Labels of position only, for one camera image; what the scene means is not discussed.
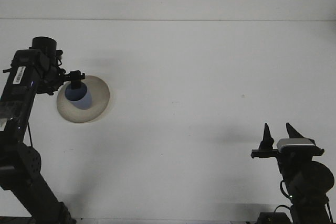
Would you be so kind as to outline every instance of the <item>barcode label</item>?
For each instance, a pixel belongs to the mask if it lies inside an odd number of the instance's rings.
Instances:
[[[26,67],[22,66],[22,67],[18,67],[13,84],[20,84],[21,83],[21,79],[23,76],[23,73],[25,72]]]
[[[7,123],[7,118],[0,118],[0,131],[4,131]]]

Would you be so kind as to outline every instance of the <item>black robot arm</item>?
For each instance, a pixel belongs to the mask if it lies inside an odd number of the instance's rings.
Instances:
[[[332,218],[325,209],[325,205],[329,204],[326,192],[333,187],[334,177],[326,166],[312,161],[314,156],[321,156],[324,150],[318,148],[314,140],[302,136],[289,123],[286,128],[289,138],[280,139],[277,149],[273,149],[274,141],[265,124],[264,138],[259,149],[252,150],[251,156],[277,159],[283,177],[280,189],[292,203],[290,213],[295,224],[330,224]],[[284,218],[284,213],[261,213],[258,223],[265,223],[265,219],[271,219],[273,223],[290,223],[288,218],[280,221],[281,218]]]
[[[27,50],[15,53],[0,99],[0,186],[11,190],[37,223],[73,224],[42,175],[40,154],[23,143],[35,94],[52,95],[65,81],[73,86],[85,78],[79,71],[65,74],[62,51],[47,37],[33,39]]]

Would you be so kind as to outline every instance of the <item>black cable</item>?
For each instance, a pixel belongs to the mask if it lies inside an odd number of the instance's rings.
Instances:
[[[284,183],[284,182],[285,182],[284,180],[282,180],[282,181],[280,182],[280,190],[281,190],[282,194],[283,194],[287,199],[289,199],[289,200],[291,201],[291,200],[292,200],[291,197],[290,197],[288,194],[286,194],[285,190],[284,190],[283,187],[282,187],[282,183]]]
[[[12,219],[9,219],[9,220],[6,220],[6,221],[0,221],[0,224],[3,224],[3,223],[8,223],[8,222],[11,222],[12,220],[15,220],[17,219],[18,217],[13,217]]]
[[[29,125],[29,122],[28,122],[28,132],[29,132],[30,146],[32,147],[32,146],[33,146],[33,140],[32,140],[32,133],[31,133],[31,131],[30,131],[30,125]]]
[[[271,224],[273,224],[273,218],[274,218],[275,212],[277,211],[277,209],[278,209],[279,207],[284,207],[284,208],[290,210],[290,207],[288,207],[288,206],[286,206],[286,205],[279,205],[279,206],[277,206],[277,207],[274,209],[274,211],[273,211],[272,218],[271,218]]]
[[[330,210],[329,202],[327,202],[327,208],[328,208],[328,212],[329,212],[330,222],[334,223],[334,221],[332,220],[332,215],[331,215],[331,210]]]

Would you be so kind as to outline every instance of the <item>blue cup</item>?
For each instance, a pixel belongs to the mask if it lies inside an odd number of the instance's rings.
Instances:
[[[78,109],[87,110],[92,106],[91,93],[83,82],[80,83],[79,89],[71,89],[69,84],[65,89],[65,97]]]

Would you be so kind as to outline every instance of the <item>cable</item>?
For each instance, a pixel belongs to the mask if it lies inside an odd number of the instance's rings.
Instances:
[[[328,208],[328,212],[329,212],[330,222],[334,223],[334,221],[332,220],[332,215],[331,215],[331,210],[330,210],[329,202],[327,202],[327,208]]]
[[[285,182],[284,180],[282,180],[282,181],[280,182],[280,190],[281,190],[282,194],[283,194],[287,199],[289,199],[289,200],[291,201],[292,199],[290,198],[290,196],[289,196],[288,194],[286,194],[285,190],[284,190],[283,187],[282,187],[282,183],[284,183],[284,182]]]
[[[279,205],[279,206],[277,206],[277,207],[274,209],[274,212],[273,212],[273,214],[272,214],[271,224],[273,224],[273,219],[274,219],[275,212],[277,211],[277,209],[278,209],[279,207],[284,207],[284,208],[290,210],[290,207],[288,207],[288,206],[286,206],[286,205]]]
[[[28,121],[28,132],[29,132],[29,139],[30,139],[30,146],[33,146],[33,140],[32,140],[32,133],[30,131],[30,125],[29,125],[29,121]]]

